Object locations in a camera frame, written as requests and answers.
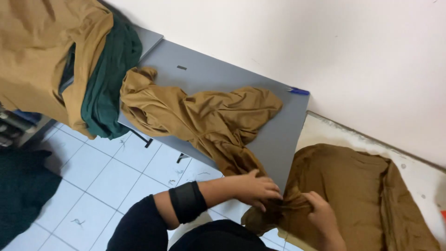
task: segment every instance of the gray table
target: gray table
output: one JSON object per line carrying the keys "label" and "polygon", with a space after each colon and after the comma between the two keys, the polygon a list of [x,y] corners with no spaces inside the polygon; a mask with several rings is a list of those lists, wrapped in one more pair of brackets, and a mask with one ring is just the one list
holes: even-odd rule
{"label": "gray table", "polygon": [[[253,86],[266,88],[283,101],[282,110],[260,129],[257,138],[247,147],[264,165],[281,191],[284,191],[297,140],[305,121],[309,96],[291,94],[285,90],[287,86],[280,82],[165,39],[157,40],[159,36],[162,37],[157,33],[139,30],[138,34],[142,43],[146,44],[145,48],[150,47],[147,55],[140,61],[140,66],[155,68],[158,71],[155,83],[160,86],[178,86],[188,94],[211,90],[230,92],[240,87]],[[139,132],[122,113],[118,122]],[[175,136],[153,139],[217,168],[213,160],[189,142]]]}

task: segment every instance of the black wristband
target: black wristband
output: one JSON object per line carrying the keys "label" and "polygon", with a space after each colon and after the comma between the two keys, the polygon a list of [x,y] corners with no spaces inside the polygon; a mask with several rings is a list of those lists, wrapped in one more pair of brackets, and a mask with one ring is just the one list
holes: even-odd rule
{"label": "black wristband", "polygon": [[181,224],[193,221],[207,210],[206,201],[196,181],[169,189],[169,195],[170,202]]}

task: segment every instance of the white tile floor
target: white tile floor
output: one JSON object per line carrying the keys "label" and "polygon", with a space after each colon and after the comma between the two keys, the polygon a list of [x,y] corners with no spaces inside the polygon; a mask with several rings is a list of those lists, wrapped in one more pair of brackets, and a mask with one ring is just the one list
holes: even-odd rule
{"label": "white tile floor", "polygon": [[[185,182],[211,180],[222,173],[192,158],[176,163],[180,152],[153,141],[148,148],[135,134],[109,141],[89,140],[57,123],[45,133],[41,149],[53,152],[47,167],[63,180],[39,218],[4,251],[104,251],[119,220],[149,194]],[[209,210],[214,220],[240,223],[248,205],[232,200]],[[262,240],[273,249],[294,251],[277,236]]]}

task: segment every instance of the khaki cloth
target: khaki cloth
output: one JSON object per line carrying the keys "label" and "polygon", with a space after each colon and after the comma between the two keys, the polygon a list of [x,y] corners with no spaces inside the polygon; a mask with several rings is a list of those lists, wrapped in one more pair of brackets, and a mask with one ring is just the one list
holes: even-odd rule
{"label": "khaki cloth", "polygon": [[318,248],[317,230],[307,219],[311,208],[300,191],[315,191],[329,202],[347,250],[440,250],[390,159],[327,144],[299,150],[283,205],[268,205],[265,214],[250,208],[242,224],[256,234],[278,226]]}
{"label": "khaki cloth", "polygon": [[[113,26],[112,13],[96,0],[4,0],[0,17],[2,105],[42,113],[91,138],[81,105]],[[62,101],[58,87],[74,42],[74,82]]]}
{"label": "khaki cloth", "polygon": [[136,128],[149,136],[174,135],[189,141],[226,176],[255,168],[266,174],[245,145],[282,108],[279,98],[252,87],[188,96],[178,87],[155,85],[156,73],[149,67],[134,67],[123,80],[121,110]]}

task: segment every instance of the person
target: person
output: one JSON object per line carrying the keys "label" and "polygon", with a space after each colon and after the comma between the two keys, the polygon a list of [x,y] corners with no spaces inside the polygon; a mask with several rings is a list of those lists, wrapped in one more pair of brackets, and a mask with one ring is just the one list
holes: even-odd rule
{"label": "person", "polygon": [[[281,200],[279,188],[273,180],[256,177],[257,173],[258,170],[253,170],[244,175],[189,182],[147,196],[122,217],[108,242],[107,251],[166,251],[168,247],[170,251],[271,250],[254,233],[231,220],[196,226],[180,237],[173,236],[170,241],[167,235],[167,230],[176,229],[180,224],[190,225],[187,223],[194,221],[208,208],[230,199],[259,207],[262,211],[265,211],[266,200]],[[345,251],[345,242],[330,205],[315,192],[304,193],[304,196],[314,207],[308,217],[320,232],[320,250]]]}

